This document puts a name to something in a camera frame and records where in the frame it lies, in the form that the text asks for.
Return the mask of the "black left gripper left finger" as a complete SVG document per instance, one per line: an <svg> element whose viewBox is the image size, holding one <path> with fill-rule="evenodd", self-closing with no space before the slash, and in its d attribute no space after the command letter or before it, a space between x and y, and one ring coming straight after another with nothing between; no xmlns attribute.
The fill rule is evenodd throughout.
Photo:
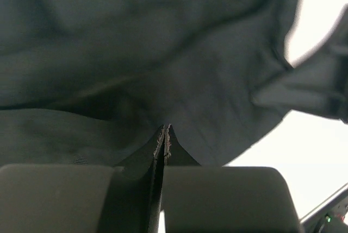
<svg viewBox="0 0 348 233"><path fill-rule="evenodd" d="M118 167L1 168L1 232L157 232L165 128Z"/></svg>

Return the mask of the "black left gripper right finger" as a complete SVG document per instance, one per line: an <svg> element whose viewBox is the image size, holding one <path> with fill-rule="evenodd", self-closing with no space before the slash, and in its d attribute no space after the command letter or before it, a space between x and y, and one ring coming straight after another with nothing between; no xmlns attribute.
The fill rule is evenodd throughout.
<svg viewBox="0 0 348 233"><path fill-rule="evenodd" d="M180 166L192 157L166 130L166 232L303 232L288 185L271 167Z"/></svg>

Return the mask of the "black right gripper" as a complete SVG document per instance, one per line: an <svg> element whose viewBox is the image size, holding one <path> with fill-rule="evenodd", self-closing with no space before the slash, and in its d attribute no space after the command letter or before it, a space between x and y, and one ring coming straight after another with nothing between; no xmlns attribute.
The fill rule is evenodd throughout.
<svg viewBox="0 0 348 233"><path fill-rule="evenodd" d="M259 106L287 108L347 123L347 7L317 51L257 89L252 99Z"/></svg>

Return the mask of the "black pleated skirt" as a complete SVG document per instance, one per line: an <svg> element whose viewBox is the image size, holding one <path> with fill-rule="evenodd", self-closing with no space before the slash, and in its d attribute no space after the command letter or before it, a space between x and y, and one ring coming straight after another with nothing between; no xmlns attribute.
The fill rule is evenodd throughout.
<svg viewBox="0 0 348 233"><path fill-rule="evenodd" d="M291 69L298 0L1 0L1 164L113 166L163 124L222 166L287 109L252 95Z"/></svg>

